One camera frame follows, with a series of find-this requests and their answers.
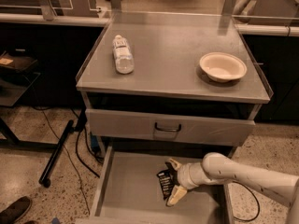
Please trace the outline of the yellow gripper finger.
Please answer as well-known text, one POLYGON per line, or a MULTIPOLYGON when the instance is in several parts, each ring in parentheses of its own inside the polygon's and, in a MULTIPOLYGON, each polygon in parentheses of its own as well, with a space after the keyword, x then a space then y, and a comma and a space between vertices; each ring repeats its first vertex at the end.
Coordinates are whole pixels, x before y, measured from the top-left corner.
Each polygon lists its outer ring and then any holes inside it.
POLYGON ((184 187, 175 185, 171 191, 170 196, 166 201, 166 205, 167 206, 176 205, 187 194, 187 192, 188 191, 184 187))
POLYGON ((173 158, 169 158, 168 161, 175 171, 178 171, 179 168, 182 166, 182 164, 180 162, 176 161, 173 158))

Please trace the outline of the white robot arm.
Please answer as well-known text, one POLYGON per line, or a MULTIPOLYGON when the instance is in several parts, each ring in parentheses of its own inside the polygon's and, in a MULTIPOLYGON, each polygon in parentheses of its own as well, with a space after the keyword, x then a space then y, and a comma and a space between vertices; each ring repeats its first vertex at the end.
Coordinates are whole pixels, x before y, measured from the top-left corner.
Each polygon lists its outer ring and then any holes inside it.
POLYGON ((219 185, 239 182, 262 195, 288 207, 285 224, 299 224, 299 177, 263 168, 241 164, 220 153, 207 153, 194 163, 182 164, 169 160, 177 174, 178 184, 167 199, 168 206, 175 205, 188 190, 201 185, 219 185))

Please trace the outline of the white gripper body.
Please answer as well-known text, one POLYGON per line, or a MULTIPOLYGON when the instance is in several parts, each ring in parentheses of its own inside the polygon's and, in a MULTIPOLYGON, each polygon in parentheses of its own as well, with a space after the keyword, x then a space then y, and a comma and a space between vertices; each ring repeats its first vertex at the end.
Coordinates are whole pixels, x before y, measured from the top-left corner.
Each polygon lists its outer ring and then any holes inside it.
POLYGON ((195 189, 206 183, 206 174, 202 164, 187 163, 178 168, 178 182, 185 189, 195 189))

